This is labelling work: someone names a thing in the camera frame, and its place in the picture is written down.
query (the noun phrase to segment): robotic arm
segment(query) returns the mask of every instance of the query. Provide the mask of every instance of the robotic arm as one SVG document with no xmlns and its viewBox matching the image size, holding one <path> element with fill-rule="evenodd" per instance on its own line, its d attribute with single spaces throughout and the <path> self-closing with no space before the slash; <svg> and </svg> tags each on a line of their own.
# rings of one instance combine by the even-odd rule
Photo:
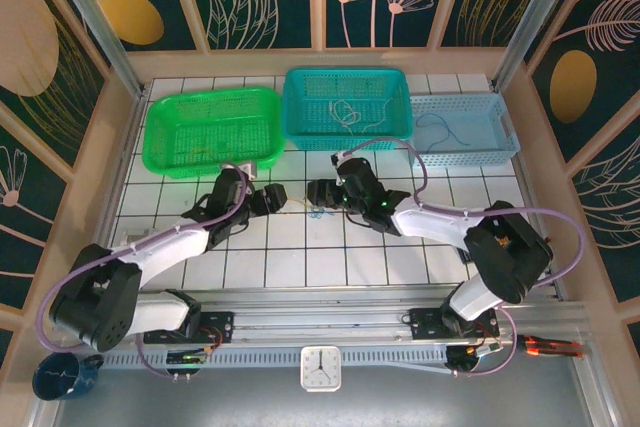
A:
<svg viewBox="0 0 640 427">
<path fill-rule="evenodd" d="M 244 167 L 255 167 L 245 164 Z M 226 240 L 231 229 L 247 225 L 252 217 L 275 213 L 287 201 L 281 184 L 255 190 L 250 175 L 243 172 L 247 195 L 236 213 L 209 227 L 176 229 L 173 236 L 149 247 L 135 244 L 108 250 L 97 244 L 85 247 L 72 271 L 118 250 L 133 252 L 105 263 L 68 282 L 54 299 L 49 310 L 51 320 L 71 330 L 98 352 L 115 347 L 125 336 L 163 330 L 172 336 L 192 338 L 200 325 L 200 305 L 188 295 L 175 290 L 140 293 L 151 279 L 185 259 L 196 257 Z M 224 169 L 211 194 L 182 214 L 180 224 L 212 220 L 227 213 L 241 195 L 241 179 L 235 169 Z M 137 244 L 143 245 L 148 238 Z"/>
<path fill-rule="evenodd" d="M 428 203 L 423 204 L 427 208 L 416 204 L 409 192 L 386 190 L 364 158 L 334 155 L 332 163 L 337 179 L 314 180 L 307 186 L 313 205 L 360 214 L 377 232 L 427 237 L 469 253 L 478 274 L 460 284 L 440 309 L 442 323 L 459 337 L 471 332 L 488 309 L 502 302 L 521 303 L 553 258 L 521 215 L 482 218 L 434 212 Z M 511 207 L 498 201 L 487 211 Z"/>
</svg>

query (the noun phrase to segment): light blue plastic basket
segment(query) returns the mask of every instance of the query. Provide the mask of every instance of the light blue plastic basket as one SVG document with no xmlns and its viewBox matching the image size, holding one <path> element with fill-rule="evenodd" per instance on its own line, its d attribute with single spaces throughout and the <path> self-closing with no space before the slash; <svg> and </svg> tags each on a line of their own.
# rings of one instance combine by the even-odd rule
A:
<svg viewBox="0 0 640 427">
<path fill-rule="evenodd" d="M 361 115 L 349 125 L 351 132 L 331 115 L 330 102 L 338 100 Z M 344 118 L 347 111 L 342 108 L 338 115 Z M 346 150 L 379 136 L 406 140 L 413 126 L 407 80 L 397 69 L 292 69 L 284 84 L 282 111 L 285 137 L 301 150 Z M 366 148 L 390 150 L 394 143 Z"/>
<path fill-rule="evenodd" d="M 502 165 L 520 150 L 499 94 L 413 96 L 411 108 L 412 144 L 428 167 Z"/>
</svg>

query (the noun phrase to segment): basket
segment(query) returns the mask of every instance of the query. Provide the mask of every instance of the basket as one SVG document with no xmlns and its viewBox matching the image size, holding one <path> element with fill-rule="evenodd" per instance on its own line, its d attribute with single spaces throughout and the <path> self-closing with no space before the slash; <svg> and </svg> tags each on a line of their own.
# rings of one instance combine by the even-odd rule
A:
<svg viewBox="0 0 640 427">
<path fill-rule="evenodd" d="M 346 125 L 350 115 L 357 121 Z M 346 150 L 379 136 L 406 140 L 413 125 L 406 78 L 397 69 L 292 69 L 284 84 L 283 123 L 285 136 L 301 150 Z M 394 143 L 365 148 L 390 150 Z"/>
<path fill-rule="evenodd" d="M 412 143 L 428 167 L 502 165 L 520 150 L 499 94 L 420 95 L 411 108 Z"/>
<path fill-rule="evenodd" d="M 253 160 L 269 169 L 284 151 L 280 95 L 266 87 L 169 95 L 147 115 L 142 160 L 174 179 L 220 171 L 220 162 Z"/>
</svg>

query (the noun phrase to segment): clock face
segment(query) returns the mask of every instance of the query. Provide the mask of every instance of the clock face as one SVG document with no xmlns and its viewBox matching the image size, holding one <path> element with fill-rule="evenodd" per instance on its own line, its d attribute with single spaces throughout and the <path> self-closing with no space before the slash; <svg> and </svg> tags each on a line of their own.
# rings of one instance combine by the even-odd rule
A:
<svg viewBox="0 0 640 427">
<path fill-rule="evenodd" d="M 337 347 L 305 347 L 300 362 L 300 384 L 308 392 L 335 392 L 342 383 Z"/>
</svg>

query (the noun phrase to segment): mug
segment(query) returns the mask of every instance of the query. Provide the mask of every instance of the mug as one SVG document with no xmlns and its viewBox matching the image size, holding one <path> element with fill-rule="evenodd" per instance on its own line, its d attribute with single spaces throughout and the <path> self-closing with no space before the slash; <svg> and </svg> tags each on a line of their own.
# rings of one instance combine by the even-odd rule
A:
<svg viewBox="0 0 640 427">
<path fill-rule="evenodd" d="M 33 392 L 42 400 L 67 400 L 85 395 L 93 388 L 101 355 L 84 360 L 71 353 L 55 353 L 40 362 L 33 374 Z"/>
</svg>

